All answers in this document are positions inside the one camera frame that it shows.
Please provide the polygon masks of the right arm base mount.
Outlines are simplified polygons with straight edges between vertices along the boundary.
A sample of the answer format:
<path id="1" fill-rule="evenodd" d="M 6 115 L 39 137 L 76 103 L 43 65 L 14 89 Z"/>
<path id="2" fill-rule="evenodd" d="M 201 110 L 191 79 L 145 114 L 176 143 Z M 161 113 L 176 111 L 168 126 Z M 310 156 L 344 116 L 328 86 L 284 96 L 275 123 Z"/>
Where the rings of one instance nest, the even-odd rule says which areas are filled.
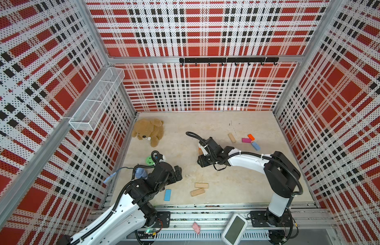
<path id="1" fill-rule="evenodd" d="M 272 245 L 285 245 L 290 239 L 299 235 L 299 227 L 287 208 L 281 217 L 266 210 L 250 211 L 247 218 L 251 221 L 252 227 L 275 228 L 269 231 L 269 242 Z"/>

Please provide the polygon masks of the light blue front block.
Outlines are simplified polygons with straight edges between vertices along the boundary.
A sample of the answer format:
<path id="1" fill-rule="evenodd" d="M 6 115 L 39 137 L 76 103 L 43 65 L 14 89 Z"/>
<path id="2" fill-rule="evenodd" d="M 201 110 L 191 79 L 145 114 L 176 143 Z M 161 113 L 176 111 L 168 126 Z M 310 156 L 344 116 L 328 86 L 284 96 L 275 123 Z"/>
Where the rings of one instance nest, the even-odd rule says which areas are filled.
<path id="1" fill-rule="evenodd" d="M 171 199 L 171 193 L 172 193 L 171 189 L 166 189 L 165 190 L 164 199 L 163 199 L 165 202 L 169 202 L 170 201 L 170 199 Z"/>

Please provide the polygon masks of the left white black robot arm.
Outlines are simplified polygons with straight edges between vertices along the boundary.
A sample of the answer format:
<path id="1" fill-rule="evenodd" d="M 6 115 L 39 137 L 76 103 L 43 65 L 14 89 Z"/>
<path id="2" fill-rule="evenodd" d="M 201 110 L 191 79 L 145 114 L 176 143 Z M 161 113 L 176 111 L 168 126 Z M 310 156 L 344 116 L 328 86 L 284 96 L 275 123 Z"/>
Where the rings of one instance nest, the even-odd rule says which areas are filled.
<path id="1" fill-rule="evenodd" d="M 151 227 L 157 210 L 150 201 L 167 185 L 182 180 L 182 168 L 164 162 L 152 151 L 152 166 L 136 165 L 131 180 L 121 189 L 115 203 L 95 221 L 73 236 L 64 235 L 58 245 L 115 245 L 136 230 Z"/>

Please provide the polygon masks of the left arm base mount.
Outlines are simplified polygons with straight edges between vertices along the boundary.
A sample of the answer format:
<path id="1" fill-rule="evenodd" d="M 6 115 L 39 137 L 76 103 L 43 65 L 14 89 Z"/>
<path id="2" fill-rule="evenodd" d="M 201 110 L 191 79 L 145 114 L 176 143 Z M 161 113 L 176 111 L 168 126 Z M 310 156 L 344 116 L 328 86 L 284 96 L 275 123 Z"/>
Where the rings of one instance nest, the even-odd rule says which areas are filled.
<path id="1" fill-rule="evenodd" d="M 153 245 L 163 228 L 170 226 L 171 213 L 169 211 L 160 211 L 156 214 L 154 223 L 144 230 L 135 230 L 134 236 L 139 245 Z"/>

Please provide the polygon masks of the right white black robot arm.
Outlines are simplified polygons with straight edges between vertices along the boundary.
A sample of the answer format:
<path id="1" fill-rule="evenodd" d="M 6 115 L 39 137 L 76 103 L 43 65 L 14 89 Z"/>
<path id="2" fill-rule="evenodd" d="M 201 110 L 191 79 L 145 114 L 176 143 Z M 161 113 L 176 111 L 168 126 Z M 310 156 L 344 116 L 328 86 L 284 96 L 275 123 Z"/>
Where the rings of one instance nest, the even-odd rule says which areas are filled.
<path id="1" fill-rule="evenodd" d="M 186 135 L 199 141 L 203 152 L 197 163 L 201 167 L 213 166 L 217 171 L 228 166 L 243 167 L 264 174 L 274 192 L 265 212 L 265 220 L 271 227 L 282 224 L 285 212 L 290 208 L 296 196 L 303 194 L 298 169 L 279 151 L 273 154 L 256 154 L 227 146 L 222 148 L 213 138 L 204 139 L 194 132 Z"/>

